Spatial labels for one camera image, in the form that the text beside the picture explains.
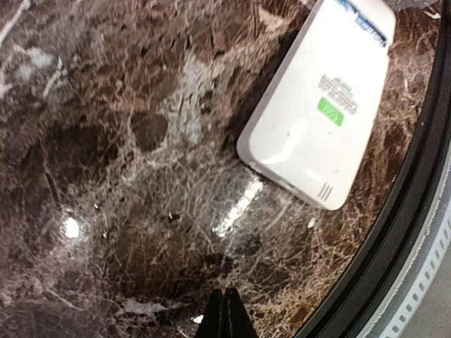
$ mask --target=gray floor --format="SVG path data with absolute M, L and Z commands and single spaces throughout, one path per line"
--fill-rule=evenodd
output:
M 451 248 L 401 338 L 451 338 Z

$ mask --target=black pointed object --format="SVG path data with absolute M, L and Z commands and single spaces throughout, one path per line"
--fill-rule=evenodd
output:
M 258 338 L 235 288 L 213 291 L 194 338 Z

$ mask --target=black rubber edge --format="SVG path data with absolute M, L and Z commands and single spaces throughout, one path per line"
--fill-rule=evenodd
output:
M 431 207 L 451 140 L 450 38 L 447 0 L 426 98 L 400 173 L 350 266 L 295 338 L 356 337 L 411 252 Z

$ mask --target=brown marble countertop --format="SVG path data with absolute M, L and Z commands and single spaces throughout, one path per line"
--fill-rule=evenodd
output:
M 302 326 L 396 178 L 440 22 L 389 1 L 373 135 L 349 201 L 320 211 L 235 153 L 312 2 L 2 0 L 0 337 L 192 337 L 232 286 L 262 338 Z

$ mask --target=green rectangle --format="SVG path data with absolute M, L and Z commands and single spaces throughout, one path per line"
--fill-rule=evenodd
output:
M 343 124 L 343 120 L 345 119 L 345 116 L 336 108 L 334 107 L 329 101 L 327 101 L 325 98 L 321 97 L 321 100 L 319 101 L 318 109 L 320 112 L 322 112 L 329 120 L 334 122 L 338 127 L 341 127 Z

